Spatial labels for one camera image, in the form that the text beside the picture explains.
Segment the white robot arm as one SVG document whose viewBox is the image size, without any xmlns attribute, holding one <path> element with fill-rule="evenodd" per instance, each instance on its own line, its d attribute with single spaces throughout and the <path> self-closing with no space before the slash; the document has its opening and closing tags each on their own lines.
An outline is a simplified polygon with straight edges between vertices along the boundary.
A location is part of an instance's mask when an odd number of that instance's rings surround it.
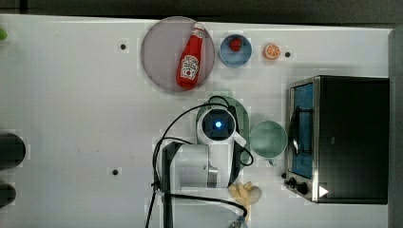
<svg viewBox="0 0 403 228">
<path fill-rule="evenodd" d="M 169 143 L 159 157 L 163 228 L 240 228 L 245 207 L 186 192 L 227 189 L 238 178 L 247 140 L 240 134 L 236 108 L 208 106 L 196 121 L 196 136 L 195 143 Z"/>
</svg>

